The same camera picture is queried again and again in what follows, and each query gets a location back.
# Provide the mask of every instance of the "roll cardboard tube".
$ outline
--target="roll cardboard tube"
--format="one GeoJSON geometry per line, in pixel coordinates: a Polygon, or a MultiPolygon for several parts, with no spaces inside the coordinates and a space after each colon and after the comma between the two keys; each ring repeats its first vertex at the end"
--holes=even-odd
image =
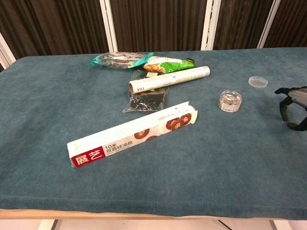
{"type": "Polygon", "coordinates": [[[145,78],[141,80],[132,80],[129,82],[129,91],[139,93],[147,90],[153,90],[168,85],[190,81],[198,78],[207,77],[210,74],[208,66],[182,70],[178,72],[159,75],[157,77],[145,78]]]}

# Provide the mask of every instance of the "plastic container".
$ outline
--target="plastic container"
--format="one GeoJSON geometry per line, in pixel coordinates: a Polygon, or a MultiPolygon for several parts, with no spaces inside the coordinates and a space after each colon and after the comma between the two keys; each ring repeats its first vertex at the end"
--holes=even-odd
{"type": "Polygon", "coordinates": [[[221,110],[234,113],[239,110],[242,96],[236,91],[226,90],[221,93],[219,107],[221,110]]]}
{"type": "Polygon", "coordinates": [[[248,83],[255,88],[265,88],[268,85],[268,80],[263,77],[253,76],[249,78],[248,83]]]}

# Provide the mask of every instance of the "plastic bag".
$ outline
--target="plastic bag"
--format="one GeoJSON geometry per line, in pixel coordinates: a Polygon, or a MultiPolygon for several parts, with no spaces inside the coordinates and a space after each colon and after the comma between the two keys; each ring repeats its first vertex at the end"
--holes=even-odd
{"type": "Polygon", "coordinates": [[[195,66],[195,61],[192,59],[177,59],[168,57],[152,56],[148,59],[147,64],[143,67],[148,71],[155,71],[161,73],[171,73],[195,66]]]}
{"type": "Polygon", "coordinates": [[[111,52],[101,54],[92,60],[92,65],[102,65],[115,69],[128,69],[147,63],[154,53],[147,55],[129,52],[111,52]]]}
{"type": "MultiPolygon", "coordinates": [[[[146,78],[148,72],[144,70],[136,70],[133,72],[131,81],[146,78]]],[[[159,88],[141,93],[129,92],[129,103],[123,110],[123,113],[131,111],[150,111],[156,112],[164,109],[164,100],[168,87],[159,88]]]]}

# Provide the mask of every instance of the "red label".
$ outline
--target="red label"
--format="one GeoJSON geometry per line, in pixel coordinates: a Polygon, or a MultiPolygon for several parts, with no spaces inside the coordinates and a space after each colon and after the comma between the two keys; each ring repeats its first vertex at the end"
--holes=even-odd
{"type": "Polygon", "coordinates": [[[87,152],[78,154],[77,156],[72,157],[72,161],[76,167],[81,167],[86,164],[92,163],[93,161],[99,160],[105,157],[105,152],[102,146],[89,150],[87,152]]]}

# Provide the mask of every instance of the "blue felt tablecloth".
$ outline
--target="blue felt tablecloth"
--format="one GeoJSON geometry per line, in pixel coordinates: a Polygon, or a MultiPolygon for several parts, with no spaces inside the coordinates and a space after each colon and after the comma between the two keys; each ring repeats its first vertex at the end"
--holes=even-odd
{"type": "Polygon", "coordinates": [[[92,66],[93,54],[24,57],[1,72],[0,208],[307,219],[307,132],[282,123],[285,95],[274,94],[307,85],[307,48],[156,55],[210,67],[167,94],[166,107],[190,101],[196,123],[81,168],[68,142],[146,115],[122,113],[133,70],[92,66]],[[228,89],[243,97],[233,114],[218,107],[228,89]]]}

